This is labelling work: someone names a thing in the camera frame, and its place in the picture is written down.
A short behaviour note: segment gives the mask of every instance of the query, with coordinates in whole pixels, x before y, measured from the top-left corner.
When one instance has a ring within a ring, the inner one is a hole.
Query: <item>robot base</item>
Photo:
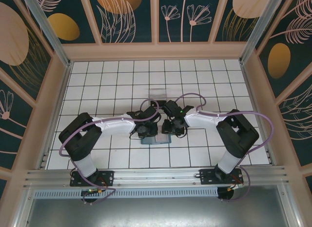
[[[223,182],[215,176],[214,168],[201,169],[196,177],[200,178],[202,185],[231,185],[237,183],[233,176],[236,177],[241,183],[244,183],[242,171],[239,168],[235,168]]]
[[[114,181],[114,171],[99,171],[97,180],[94,184],[98,186],[105,186],[102,182],[107,184],[107,186],[113,186]],[[82,177],[79,175],[77,171],[72,172],[72,177],[70,181],[70,186],[73,187],[84,187],[84,186],[91,186],[89,183],[84,181]]]

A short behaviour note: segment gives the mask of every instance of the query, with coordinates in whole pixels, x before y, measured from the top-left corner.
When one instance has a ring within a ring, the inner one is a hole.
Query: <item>white grid floor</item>
[[[238,60],[159,60],[76,62],[67,86],[59,123],[51,145],[47,169],[72,169],[68,158],[60,157],[60,132],[80,113],[111,117],[139,110],[148,90],[166,88],[168,99],[183,93],[200,93],[207,104],[203,110],[229,112],[253,110]],[[201,99],[186,96],[178,101],[198,106]],[[166,115],[162,113],[162,125]],[[247,119],[259,132],[254,115]],[[187,137],[172,136],[172,143],[141,145],[127,135],[102,136],[91,152],[97,168],[157,168],[214,166],[225,147],[218,133],[189,129]],[[269,164],[264,148],[252,152],[243,165]]]

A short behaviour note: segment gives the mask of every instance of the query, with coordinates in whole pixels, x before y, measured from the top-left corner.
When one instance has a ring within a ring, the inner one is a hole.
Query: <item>robotic arm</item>
[[[259,138],[259,134],[243,115],[228,117],[213,117],[198,113],[193,106],[179,107],[176,102],[168,101],[162,110],[169,117],[162,125],[163,134],[183,135],[189,127],[200,127],[208,130],[217,130],[227,149],[221,161],[215,167],[215,176],[222,182],[233,171],[239,161]],[[83,129],[86,133],[77,133],[65,145],[72,161],[76,164],[82,175],[90,182],[95,182],[98,170],[93,164],[90,152],[102,134],[138,133],[139,138],[157,135],[157,120],[159,113],[150,106],[144,112],[127,112],[126,114],[110,118],[92,118],[88,113],[80,114],[59,135],[62,143],[65,142],[77,129],[83,125],[98,120],[102,122],[90,125]],[[147,121],[135,121],[150,118]]]

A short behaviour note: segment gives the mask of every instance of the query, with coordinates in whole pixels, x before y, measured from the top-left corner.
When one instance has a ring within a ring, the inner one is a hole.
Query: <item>wall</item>
[[[8,226],[34,169],[64,66],[20,0],[0,0],[0,219]]]
[[[312,0],[284,0],[246,64],[256,102],[274,123],[271,142],[285,165],[304,221],[312,223]]]
[[[68,57],[96,61],[238,58],[268,0],[38,2]]]

